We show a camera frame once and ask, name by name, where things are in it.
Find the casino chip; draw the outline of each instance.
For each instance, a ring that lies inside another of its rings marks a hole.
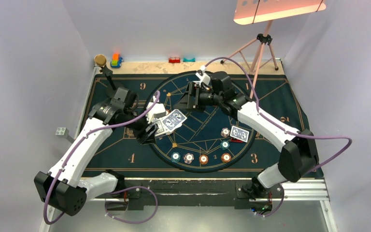
[[[220,148],[223,150],[227,150],[229,148],[229,142],[228,141],[222,141],[220,144]]]
[[[200,156],[200,163],[201,163],[201,164],[207,164],[207,163],[208,163],[208,156],[206,156],[206,155],[201,155],[201,156]]]
[[[180,154],[178,152],[173,152],[171,155],[171,161],[173,163],[178,163],[178,161],[180,161]]]
[[[227,138],[229,136],[229,133],[230,133],[230,131],[229,131],[228,128],[223,128],[221,130],[221,136],[223,136],[224,138]]]
[[[228,162],[231,160],[231,155],[228,154],[228,153],[224,153],[224,154],[221,156],[221,160],[222,160],[224,163],[228,163]]]
[[[191,164],[191,162],[194,160],[194,155],[191,153],[187,153],[184,155],[184,163]]]

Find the black clamp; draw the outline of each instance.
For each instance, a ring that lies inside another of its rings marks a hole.
[[[248,196],[250,198],[254,199],[254,200],[256,198],[263,198],[263,197],[267,196],[268,195],[268,191],[269,191],[269,189],[264,188],[263,185],[259,182],[258,175],[256,175],[254,178],[251,179],[251,181],[252,181],[251,187],[249,187],[249,186],[247,186],[247,187],[243,186],[241,188],[241,190],[244,193],[248,194]]]
[[[263,44],[268,43],[268,45],[270,45],[271,42],[272,42],[271,36],[270,35],[264,36],[264,34],[258,34],[257,35],[257,40],[259,40]]]
[[[105,66],[100,68],[100,73],[104,74],[105,77],[112,77],[113,71]]]

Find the small white bracket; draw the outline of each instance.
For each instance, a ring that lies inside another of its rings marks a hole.
[[[207,67],[205,67],[204,65],[202,65],[200,67],[201,74],[199,72],[196,72],[196,76],[200,80],[199,81],[195,81],[195,83],[197,83],[199,85],[199,87],[201,87],[201,83],[204,83],[206,85],[209,85],[209,83],[210,83],[210,76],[205,73],[205,70],[206,69],[207,69]]]
[[[156,97],[153,96],[153,101],[147,104],[147,109],[153,105],[153,102],[156,101]],[[163,103],[156,103],[154,107],[146,114],[147,122],[150,124],[157,118],[164,117],[167,115],[166,108]]]

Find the playing card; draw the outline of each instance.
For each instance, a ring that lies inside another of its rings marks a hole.
[[[244,130],[244,129],[236,127],[236,126],[231,127],[230,136],[232,138],[239,139],[239,140],[244,141],[244,142],[248,142],[248,135],[249,135],[249,131],[247,131],[247,130]]]

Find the gray wall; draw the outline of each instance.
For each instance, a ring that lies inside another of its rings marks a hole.
[[[339,231],[371,231],[371,1],[312,14],[284,65],[314,133],[354,139],[324,167]],[[321,160],[344,144],[319,142]]]
[[[54,132],[76,126],[92,67],[60,0],[0,0],[0,231],[38,230],[33,178],[66,152]]]
[[[266,23],[234,23],[237,0],[63,0],[91,56],[126,61],[166,60],[194,54],[197,59],[228,56],[263,33]],[[308,15],[276,20],[271,29],[277,57],[284,57]],[[253,58],[255,47],[245,55]],[[268,50],[264,58],[270,58]]]

